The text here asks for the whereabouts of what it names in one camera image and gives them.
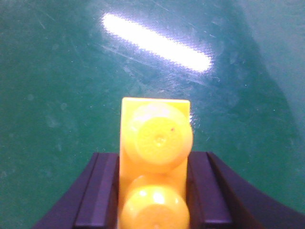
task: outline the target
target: green mat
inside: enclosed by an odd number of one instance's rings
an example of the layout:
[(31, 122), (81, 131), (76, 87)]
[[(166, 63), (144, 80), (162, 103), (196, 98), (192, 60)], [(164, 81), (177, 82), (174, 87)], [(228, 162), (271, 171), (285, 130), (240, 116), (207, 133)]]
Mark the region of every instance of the green mat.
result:
[[(0, 228), (30, 228), (93, 152), (119, 151), (124, 96), (189, 99), (193, 150), (214, 151), (305, 213), (305, 39), (281, 26), (304, 23), (302, 6), (0, 1)], [(106, 13), (204, 52), (211, 67), (200, 73), (139, 49), (104, 28)]]

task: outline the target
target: yellow plastic block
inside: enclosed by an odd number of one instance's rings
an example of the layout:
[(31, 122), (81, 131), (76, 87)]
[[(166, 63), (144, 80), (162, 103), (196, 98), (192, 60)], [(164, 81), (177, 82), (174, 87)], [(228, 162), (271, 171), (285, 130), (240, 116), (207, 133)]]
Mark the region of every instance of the yellow plastic block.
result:
[(187, 157), (193, 134), (187, 100), (123, 98), (120, 229), (187, 229)]

